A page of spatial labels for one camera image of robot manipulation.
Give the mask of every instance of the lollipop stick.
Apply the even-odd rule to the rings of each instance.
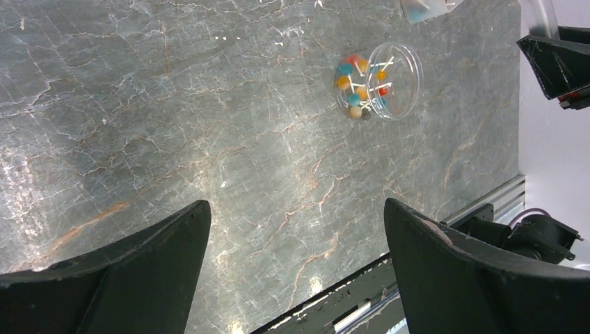
[[[372,92],[373,90],[378,90],[379,88],[385,88],[385,87],[391,87],[391,83],[388,82],[388,83],[384,83],[383,85],[377,86],[375,88],[371,88],[371,89],[369,89],[369,92]]]
[[[385,64],[385,66],[383,66],[383,68],[381,69],[382,71],[385,71],[385,69],[387,68],[387,66],[389,65],[393,65],[393,58],[394,56],[391,56],[391,58],[389,59],[389,61]]]

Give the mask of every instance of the candy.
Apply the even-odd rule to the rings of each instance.
[[[351,106],[358,106],[360,104],[360,96],[357,93],[349,95],[349,104]]]
[[[354,119],[359,119],[362,116],[362,109],[358,106],[352,106],[350,108],[350,115]]]
[[[336,85],[338,85],[338,88],[342,90],[348,89],[348,87],[350,87],[349,78],[345,76],[340,77],[338,81],[336,81]]]
[[[367,70],[367,61],[365,59],[360,59],[356,65],[358,65],[358,68],[361,70],[361,72]]]
[[[365,101],[367,99],[367,89],[365,87],[357,87],[356,93],[360,97],[361,101]]]

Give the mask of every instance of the marble countertop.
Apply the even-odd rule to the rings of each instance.
[[[387,197],[444,218],[518,173],[519,32],[516,0],[3,1],[0,273],[205,199],[186,332],[247,333],[386,252]],[[422,103],[352,121],[334,68],[385,41]]]

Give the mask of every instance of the yellow lollipop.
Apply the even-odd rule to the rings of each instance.
[[[338,81],[336,81],[336,84],[338,85],[338,88],[342,90],[346,90],[350,87],[349,78],[344,76],[340,77]]]
[[[350,109],[350,114],[352,118],[357,120],[362,116],[362,109],[358,106],[352,106]]]
[[[358,65],[359,70],[363,73],[367,70],[367,61],[365,59],[359,59],[356,65]]]
[[[364,86],[357,87],[356,93],[358,96],[360,96],[361,101],[365,101],[367,99],[367,89]]]

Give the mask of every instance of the white wall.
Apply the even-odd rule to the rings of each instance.
[[[553,4],[559,25],[590,27],[588,0],[553,0]],[[526,208],[542,207],[590,239],[590,149],[584,148],[590,148],[590,108],[563,110],[556,100],[547,101],[522,56],[519,126]]]

